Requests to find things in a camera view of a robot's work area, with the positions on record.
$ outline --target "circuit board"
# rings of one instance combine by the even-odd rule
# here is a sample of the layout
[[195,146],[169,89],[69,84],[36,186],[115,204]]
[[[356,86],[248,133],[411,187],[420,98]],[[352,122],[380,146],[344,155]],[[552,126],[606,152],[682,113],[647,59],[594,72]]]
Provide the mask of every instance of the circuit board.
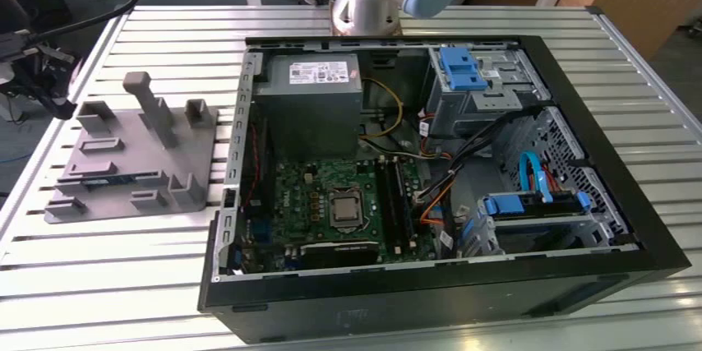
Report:
[[[412,159],[399,162],[403,188],[409,194],[420,188]],[[360,217],[356,227],[335,225],[331,211],[335,196],[360,196]],[[275,208],[271,226],[273,245],[300,245],[327,241],[371,241],[380,246],[379,262],[434,259],[430,234],[415,237],[415,247],[400,253],[384,248],[383,215],[379,202],[373,161],[317,160],[307,163],[281,162],[276,167]]]

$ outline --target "orange wire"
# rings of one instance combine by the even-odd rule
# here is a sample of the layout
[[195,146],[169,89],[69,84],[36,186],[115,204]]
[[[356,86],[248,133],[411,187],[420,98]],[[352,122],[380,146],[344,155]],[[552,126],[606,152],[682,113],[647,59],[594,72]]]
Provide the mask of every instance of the orange wire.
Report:
[[546,167],[544,164],[542,164],[540,168],[546,172],[546,177],[548,178],[548,185],[551,186],[551,190],[560,191],[560,184],[558,183],[556,178],[552,177],[552,174],[548,171],[548,168]]
[[[427,151],[424,151],[424,145],[427,144],[427,139],[428,139],[428,137],[424,137],[424,138],[421,139],[421,143],[419,144],[419,152],[421,153],[421,155],[434,158],[435,155],[431,155]],[[440,157],[442,157],[442,158],[446,158],[446,159],[452,159],[451,154],[448,154],[447,152],[442,152],[442,153],[440,153]]]
[[447,194],[448,190],[451,189],[451,186],[454,185],[454,183],[456,182],[456,180],[452,180],[448,185],[443,188],[443,190],[440,191],[440,194],[436,195],[436,197],[434,198],[434,200],[431,201],[431,203],[428,204],[428,207],[427,209],[424,210],[424,212],[421,213],[421,217],[419,217],[419,221],[425,221],[427,220],[427,215],[428,215],[428,212],[431,211],[431,209],[434,208],[434,206],[436,206],[436,203],[439,203],[439,200],[440,198]]

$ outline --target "white label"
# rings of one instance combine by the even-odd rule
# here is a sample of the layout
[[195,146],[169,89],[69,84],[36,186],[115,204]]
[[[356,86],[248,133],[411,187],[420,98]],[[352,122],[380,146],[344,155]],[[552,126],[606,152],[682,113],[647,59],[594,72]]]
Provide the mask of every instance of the white label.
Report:
[[448,236],[448,233],[446,233],[443,230],[440,231],[439,240],[443,242],[443,245],[447,246],[447,248],[452,249],[452,237]]
[[335,84],[348,82],[345,62],[300,62],[289,65],[291,84]]
[[428,136],[428,123],[424,121],[419,122],[419,135],[424,137]]
[[483,78],[500,78],[500,73],[496,70],[482,70]]
[[101,184],[109,184],[109,181],[104,179],[83,181],[83,185],[101,185]]

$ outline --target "metal slatted table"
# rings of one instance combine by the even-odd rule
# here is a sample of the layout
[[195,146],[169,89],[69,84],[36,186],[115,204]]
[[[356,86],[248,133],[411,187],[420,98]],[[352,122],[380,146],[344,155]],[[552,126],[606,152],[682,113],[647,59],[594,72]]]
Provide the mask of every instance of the metal slatted table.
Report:
[[[169,107],[221,106],[209,206],[199,213],[46,224],[42,207],[77,138],[53,121],[0,214],[0,349],[212,349],[240,345],[195,309],[219,205],[245,36],[327,35],[307,7],[137,7],[112,20],[73,99],[137,108],[120,86],[148,71]],[[450,8],[407,35],[540,35],[692,267],[570,316],[285,344],[283,349],[640,349],[702,346],[702,127],[603,16],[578,8]]]

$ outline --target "floor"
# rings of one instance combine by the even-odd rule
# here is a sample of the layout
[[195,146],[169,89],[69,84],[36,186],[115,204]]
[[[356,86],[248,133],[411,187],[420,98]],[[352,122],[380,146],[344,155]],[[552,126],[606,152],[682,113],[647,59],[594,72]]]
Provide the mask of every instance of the floor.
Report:
[[[127,0],[65,0],[76,20],[112,10]],[[299,0],[263,0],[264,4],[297,4]],[[244,5],[245,0],[141,0],[143,5]],[[66,35],[60,44],[88,55],[101,32],[103,25]],[[670,37],[666,45],[650,62],[662,79],[699,119],[702,119],[702,37],[688,39],[684,31]],[[20,125],[0,122],[0,196],[9,192],[18,178],[26,158],[32,153],[46,129],[50,118],[41,107],[26,100],[14,99],[13,105],[21,108],[28,120]]]

